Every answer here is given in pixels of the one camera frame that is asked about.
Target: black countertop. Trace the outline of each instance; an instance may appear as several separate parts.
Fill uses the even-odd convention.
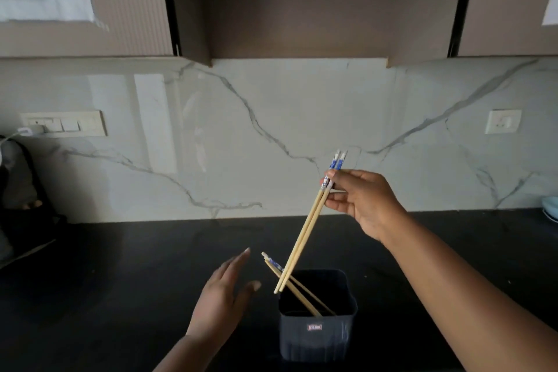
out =
[[[538,210],[414,216],[536,316],[558,329],[558,225]],[[318,221],[299,268],[344,270],[359,305],[345,363],[282,362],[277,278],[303,217],[75,225],[0,270],[0,369],[150,371],[185,333],[201,288],[250,246],[241,280],[259,279],[233,337],[209,370],[446,370],[459,368],[390,253],[346,216]]]

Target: person's right arm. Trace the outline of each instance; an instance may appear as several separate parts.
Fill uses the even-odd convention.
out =
[[[351,214],[395,257],[469,372],[558,371],[558,333],[492,285],[399,204],[384,177],[328,171],[329,208]]]

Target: dark plastic container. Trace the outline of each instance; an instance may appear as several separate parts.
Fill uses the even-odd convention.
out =
[[[290,362],[336,362],[344,360],[349,347],[357,302],[345,273],[338,269],[297,270],[293,277],[312,291],[337,315],[325,310],[305,291],[302,294],[323,317],[313,316],[285,288],[279,297],[281,356]]]

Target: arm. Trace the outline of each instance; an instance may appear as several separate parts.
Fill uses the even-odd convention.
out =
[[[513,302],[397,202],[385,178],[330,171],[326,206],[349,213],[395,257],[469,372],[558,370],[558,333]]]
[[[201,291],[186,335],[169,351],[153,372],[203,372],[233,333],[252,294],[261,287],[249,282],[234,297],[234,284],[250,249],[234,256],[213,272]]]

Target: forearm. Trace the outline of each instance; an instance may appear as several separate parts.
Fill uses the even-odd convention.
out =
[[[169,351],[153,372],[203,372],[214,351],[185,336]]]
[[[407,215],[382,242],[469,372],[558,370],[558,333]]]

